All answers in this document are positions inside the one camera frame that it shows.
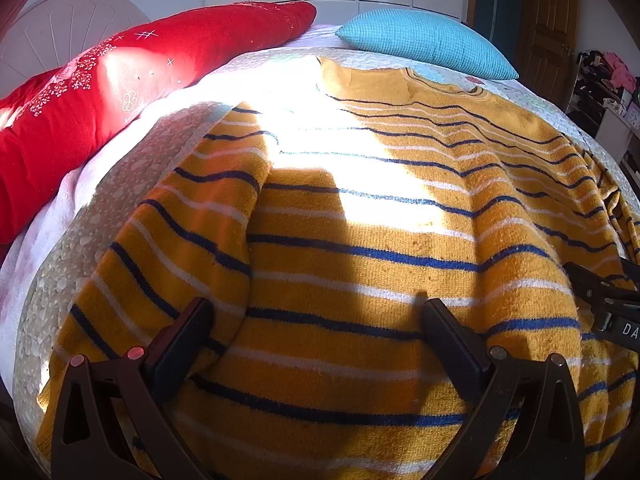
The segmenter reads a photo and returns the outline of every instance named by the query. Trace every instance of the knit fabric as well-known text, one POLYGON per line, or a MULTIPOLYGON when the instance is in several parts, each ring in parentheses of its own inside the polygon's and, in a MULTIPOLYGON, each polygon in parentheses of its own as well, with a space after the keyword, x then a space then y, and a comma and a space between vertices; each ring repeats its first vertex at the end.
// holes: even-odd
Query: knit fabric
POLYGON ((456 20, 422 10, 377 9, 357 15, 336 36, 360 50, 433 63, 487 79, 517 79, 501 52, 456 20))
POLYGON ((69 356, 147 345, 203 296, 215 326, 166 408, 215 478, 419 479, 468 410, 422 340, 423 294, 488 346, 567 359, 592 476, 626 426, 638 357, 592 337, 561 264, 632 286, 614 231, 635 261, 640 222, 616 185, 486 90, 328 60, 317 83, 238 105, 141 202, 60 331, 38 448, 50 456, 69 356))

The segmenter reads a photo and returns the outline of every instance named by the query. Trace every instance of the brown door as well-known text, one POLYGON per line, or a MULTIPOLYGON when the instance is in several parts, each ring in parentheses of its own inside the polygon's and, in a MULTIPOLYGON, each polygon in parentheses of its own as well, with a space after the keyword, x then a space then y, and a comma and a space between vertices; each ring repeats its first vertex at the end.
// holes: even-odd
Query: brown door
POLYGON ((524 0, 515 68, 519 81, 563 108, 575 55, 578 0, 524 0))

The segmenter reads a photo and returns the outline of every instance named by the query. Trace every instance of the pink cloth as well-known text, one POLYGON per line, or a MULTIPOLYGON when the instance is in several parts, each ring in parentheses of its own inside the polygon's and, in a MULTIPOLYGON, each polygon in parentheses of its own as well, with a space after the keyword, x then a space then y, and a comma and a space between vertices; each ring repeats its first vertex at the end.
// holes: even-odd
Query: pink cloth
POLYGON ((613 69, 613 74, 611 75, 611 84, 613 88, 620 88, 623 86, 631 93, 635 92, 636 78, 629 72, 629 69, 618 57, 618 54, 614 52, 607 52, 604 55, 604 59, 613 69))

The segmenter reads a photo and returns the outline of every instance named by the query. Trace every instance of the turquoise textured cushion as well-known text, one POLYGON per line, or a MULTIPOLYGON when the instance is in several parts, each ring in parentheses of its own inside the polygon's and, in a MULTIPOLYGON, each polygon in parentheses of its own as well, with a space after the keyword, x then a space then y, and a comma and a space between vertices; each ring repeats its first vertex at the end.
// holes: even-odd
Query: turquoise textured cushion
POLYGON ((518 78, 513 66, 488 40, 435 12, 370 10, 347 22, 336 35, 360 50, 406 57, 486 79, 518 78))

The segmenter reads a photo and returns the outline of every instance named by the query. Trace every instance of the white curved headboard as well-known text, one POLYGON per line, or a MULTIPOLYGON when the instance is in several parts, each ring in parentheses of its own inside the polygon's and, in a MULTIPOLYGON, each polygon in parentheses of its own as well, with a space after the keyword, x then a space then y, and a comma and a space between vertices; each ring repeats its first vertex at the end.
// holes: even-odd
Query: white curved headboard
POLYGON ((148 22, 129 0, 41 0, 0 43, 0 98, 126 28, 148 22))

